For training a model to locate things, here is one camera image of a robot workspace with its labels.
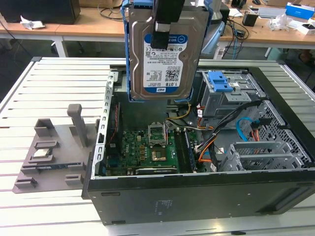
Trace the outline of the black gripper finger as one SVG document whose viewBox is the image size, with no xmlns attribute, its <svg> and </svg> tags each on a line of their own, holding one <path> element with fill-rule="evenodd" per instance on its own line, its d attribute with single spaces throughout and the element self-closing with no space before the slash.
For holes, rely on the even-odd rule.
<svg viewBox="0 0 315 236">
<path fill-rule="evenodd" d="M 154 27 L 151 37 L 153 49 L 167 49 L 171 23 L 176 23 L 181 15 L 184 0 L 155 0 L 152 17 Z"/>
</svg>

